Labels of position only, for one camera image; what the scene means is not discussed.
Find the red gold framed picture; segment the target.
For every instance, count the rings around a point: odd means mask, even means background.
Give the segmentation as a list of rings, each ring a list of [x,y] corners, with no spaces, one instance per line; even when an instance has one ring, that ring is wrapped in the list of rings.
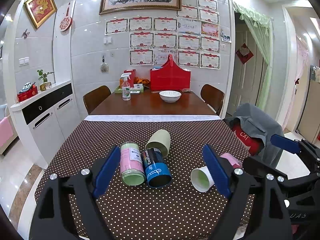
[[[54,0],[26,0],[24,6],[36,29],[57,11]]]

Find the white ceramic bowl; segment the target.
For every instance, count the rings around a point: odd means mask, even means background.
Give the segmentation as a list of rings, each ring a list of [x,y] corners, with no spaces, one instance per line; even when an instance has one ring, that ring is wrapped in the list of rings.
[[[180,99],[181,93],[174,90],[164,90],[159,93],[160,98],[165,102],[176,102]]]

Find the red diamond door decoration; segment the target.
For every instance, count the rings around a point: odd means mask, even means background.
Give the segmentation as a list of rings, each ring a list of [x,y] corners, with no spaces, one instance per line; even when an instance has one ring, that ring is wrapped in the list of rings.
[[[242,64],[246,64],[254,56],[245,43],[236,51],[236,55]]]

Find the clear cup pink green paper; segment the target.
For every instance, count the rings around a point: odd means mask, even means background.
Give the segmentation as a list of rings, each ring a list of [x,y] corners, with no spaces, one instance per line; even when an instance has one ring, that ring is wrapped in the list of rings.
[[[139,146],[134,141],[125,141],[120,147],[120,176],[127,186],[144,183],[145,173]]]

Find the blue black cup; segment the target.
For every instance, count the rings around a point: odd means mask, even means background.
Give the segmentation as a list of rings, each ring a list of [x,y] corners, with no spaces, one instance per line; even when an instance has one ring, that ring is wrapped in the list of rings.
[[[172,175],[161,151],[148,148],[142,153],[147,184],[151,188],[161,188],[171,183]]]

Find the large red gift box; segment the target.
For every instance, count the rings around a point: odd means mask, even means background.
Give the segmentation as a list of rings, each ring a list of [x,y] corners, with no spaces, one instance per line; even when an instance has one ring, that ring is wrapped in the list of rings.
[[[169,54],[161,68],[150,70],[150,89],[153,92],[190,89],[190,79],[191,72],[180,68]]]

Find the red round wall ornament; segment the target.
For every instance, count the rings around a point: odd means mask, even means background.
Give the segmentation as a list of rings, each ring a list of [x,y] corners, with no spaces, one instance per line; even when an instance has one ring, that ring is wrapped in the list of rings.
[[[71,3],[68,3],[68,8],[66,11],[66,15],[61,20],[59,28],[61,32],[67,31],[70,26],[72,25],[72,17],[71,17],[71,10],[70,10]]]

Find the left wooden chair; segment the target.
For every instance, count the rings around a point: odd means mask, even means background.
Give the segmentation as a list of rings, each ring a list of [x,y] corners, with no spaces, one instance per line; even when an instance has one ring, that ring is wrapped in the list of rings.
[[[107,86],[100,86],[83,96],[83,102],[87,113],[91,114],[107,97],[111,91]]]

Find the red box on cabinet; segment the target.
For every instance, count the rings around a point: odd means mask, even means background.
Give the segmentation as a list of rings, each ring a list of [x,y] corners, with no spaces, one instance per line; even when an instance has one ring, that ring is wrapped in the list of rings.
[[[37,86],[35,83],[26,83],[20,92],[17,94],[18,102],[25,101],[38,94]]]

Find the wooden chair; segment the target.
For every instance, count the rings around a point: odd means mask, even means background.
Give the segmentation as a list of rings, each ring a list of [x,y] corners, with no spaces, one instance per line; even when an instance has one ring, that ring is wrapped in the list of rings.
[[[111,91],[107,86],[100,86],[83,96],[83,102],[87,113],[91,114],[107,97]]]
[[[217,115],[220,115],[225,97],[224,92],[209,84],[205,84],[201,89],[200,96],[206,104],[213,108]]]

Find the small red gift bag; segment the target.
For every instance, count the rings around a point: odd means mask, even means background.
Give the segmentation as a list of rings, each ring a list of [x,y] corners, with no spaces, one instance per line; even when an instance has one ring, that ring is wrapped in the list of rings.
[[[127,81],[130,84],[130,87],[133,88],[134,87],[135,77],[136,77],[136,70],[135,69],[127,69],[124,72],[125,73],[130,73]]]

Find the hanging wall bottle ornament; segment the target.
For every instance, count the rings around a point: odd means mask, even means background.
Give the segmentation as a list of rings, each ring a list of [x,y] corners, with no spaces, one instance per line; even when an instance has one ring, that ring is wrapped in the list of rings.
[[[105,62],[105,56],[104,55],[102,56],[102,63],[100,65],[100,70],[103,73],[108,72],[108,64]]]

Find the pale green plastic cup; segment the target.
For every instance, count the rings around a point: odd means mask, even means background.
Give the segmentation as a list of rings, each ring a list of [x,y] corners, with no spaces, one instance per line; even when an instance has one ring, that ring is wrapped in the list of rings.
[[[167,130],[159,129],[148,140],[145,149],[147,150],[148,148],[157,148],[161,151],[163,158],[166,158],[169,155],[170,146],[170,133]]]

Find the clear spray bottle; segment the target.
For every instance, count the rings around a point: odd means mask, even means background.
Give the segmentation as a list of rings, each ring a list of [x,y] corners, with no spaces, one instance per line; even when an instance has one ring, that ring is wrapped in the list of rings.
[[[130,73],[123,73],[121,75],[122,84],[121,84],[121,91],[122,91],[122,98],[124,101],[129,101],[131,99],[131,87],[128,83],[127,79]]]

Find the red cat cushion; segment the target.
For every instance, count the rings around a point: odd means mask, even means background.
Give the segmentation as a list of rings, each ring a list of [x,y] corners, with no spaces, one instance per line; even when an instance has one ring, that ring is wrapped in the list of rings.
[[[240,140],[251,156],[258,155],[258,153],[263,149],[263,142],[260,139],[252,138],[247,135],[239,124],[235,124],[232,127],[232,132]]]

